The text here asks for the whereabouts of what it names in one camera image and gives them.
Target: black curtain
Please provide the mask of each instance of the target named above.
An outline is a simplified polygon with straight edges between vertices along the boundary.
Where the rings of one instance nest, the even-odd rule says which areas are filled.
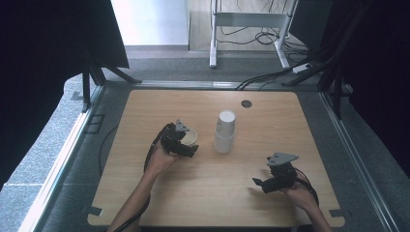
[[[109,0],[1,1],[1,187],[48,122],[64,83],[82,73],[84,48],[112,67],[129,67]]]
[[[410,4],[373,0],[341,65],[351,103],[410,176]]]

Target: white wall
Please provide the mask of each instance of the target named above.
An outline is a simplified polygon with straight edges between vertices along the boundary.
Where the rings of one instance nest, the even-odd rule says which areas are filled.
[[[111,0],[124,45],[188,45],[188,0]]]

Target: stacked cups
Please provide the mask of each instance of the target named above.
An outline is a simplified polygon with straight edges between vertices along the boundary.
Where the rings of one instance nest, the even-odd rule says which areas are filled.
[[[228,153],[233,148],[235,139],[235,118],[231,110],[225,109],[220,113],[215,127],[215,149],[220,153]]]

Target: gray floor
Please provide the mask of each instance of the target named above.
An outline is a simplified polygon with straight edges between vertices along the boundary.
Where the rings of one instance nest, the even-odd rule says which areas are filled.
[[[98,126],[92,125],[86,128],[82,134],[80,144],[76,147],[66,171],[56,186],[37,231],[103,230],[102,227],[90,226],[86,218],[101,176],[100,166],[103,166],[108,155],[115,136],[115,127],[119,124],[130,90],[153,88],[149,83],[157,83],[154,88],[160,88],[169,80],[180,80],[178,88],[201,81],[239,83],[262,73],[280,70],[279,61],[274,53],[261,53],[260,58],[256,58],[254,53],[227,52],[220,56],[220,66],[216,70],[211,70],[207,66],[204,53],[174,48],[144,47],[140,52],[137,51],[138,47],[128,48],[132,68],[127,72],[143,79],[143,85],[130,85],[115,74],[104,70],[108,82],[103,90],[102,100],[94,113],[95,117],[91,119],[91,122],[97,122],[102,118],[102,122]],[[279,82],[286,82],[295,77],[297,75],[290,74],[278,78],[276,83],[266,86],[263,90],[293,91],[298,95],[341,207],[341,212],[336,214],[342,214],[346,219],[345,225],[336,228],[335,231],[389,231],[381,223],[374,202],[348,156],[326,105],[320,94],[314,90],[320,75],[293,89],[279,88]],[[78,97],[81,95],[80,80],[79,76],[76,76],[68,81],[65,95],[44,129],[44,133],[0,192],[0,231],[18,230],[59,154],[82,107],[81,98]],[[407,210],[410,207],[410,198],[407,194],[403,194],[410,190],[408,178],[377,136],[349,104],[347,98],[342,100],[341,115],[341,123],[349,132],[397,227],[400,231],[405,231],[406,228],[410,228],[410,213]],[[181,231],[181,228],[174,228],[174,230]],[[187,231],[211,230],[193,228]],[[228,231],[228,229],[213,228],[212,231]]]

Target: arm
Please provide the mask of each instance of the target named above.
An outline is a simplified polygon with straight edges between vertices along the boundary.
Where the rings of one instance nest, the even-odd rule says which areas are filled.
[[[106,231],[110,232],[116,230],[127,219],[131,218],[142,209],[157,178],[178,158],[178,156],[168,155],[164,151],[160,142],[156,144],[147,169],[141,177],[141,180]],[[124,231],[135,231],[138,224],[139,219],[128,226]]]
[[[298,178],[302,180],[307,180],[300,173],[298,173]],[[332,231],[331,226],[328,221],[323,216],[322,211],[316,204],[313,195],[300,183],[295,183],[292,188],[284,188],[280,190],[295,204],[295,206],[304,210],[313,225],[316,232],[329,232]]]

